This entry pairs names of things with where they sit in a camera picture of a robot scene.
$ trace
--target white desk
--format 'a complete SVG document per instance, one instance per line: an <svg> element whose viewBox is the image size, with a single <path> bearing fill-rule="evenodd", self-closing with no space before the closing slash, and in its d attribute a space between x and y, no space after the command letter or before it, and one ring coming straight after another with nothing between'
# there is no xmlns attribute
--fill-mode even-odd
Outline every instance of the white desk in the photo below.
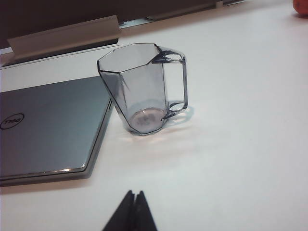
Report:
<svg viewBox="0 0 308 231"><path fill-rule="evenodd" d="M186 121L138 137L114 110L89 179L1 188L2 230L99 231L132 189L160 231L306 231L308 20L255 0L123 29L134 42L186 54ZM3 69L1 90L97 75L108 50Z"/></svg>

